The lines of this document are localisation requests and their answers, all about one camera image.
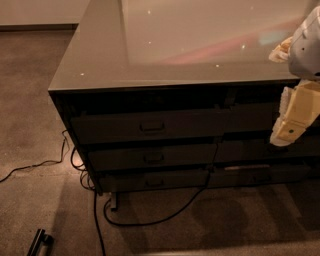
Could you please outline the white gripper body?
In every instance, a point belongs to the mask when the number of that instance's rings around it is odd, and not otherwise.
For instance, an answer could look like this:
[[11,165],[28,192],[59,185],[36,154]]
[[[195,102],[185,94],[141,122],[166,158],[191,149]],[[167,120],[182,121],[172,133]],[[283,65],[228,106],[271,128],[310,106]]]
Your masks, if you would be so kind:
[[288,67],[297,77],[320,80],[320,6],[315,7],[294,32]]

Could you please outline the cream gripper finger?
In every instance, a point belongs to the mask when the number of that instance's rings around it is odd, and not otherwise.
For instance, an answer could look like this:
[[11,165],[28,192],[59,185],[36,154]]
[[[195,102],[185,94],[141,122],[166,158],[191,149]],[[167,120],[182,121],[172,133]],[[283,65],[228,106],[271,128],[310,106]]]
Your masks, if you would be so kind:
[[270,143],[284,147],[294,143],[320,115],[320,83],[302,80],[294,88],[285,87],[281,94],[279,117]]

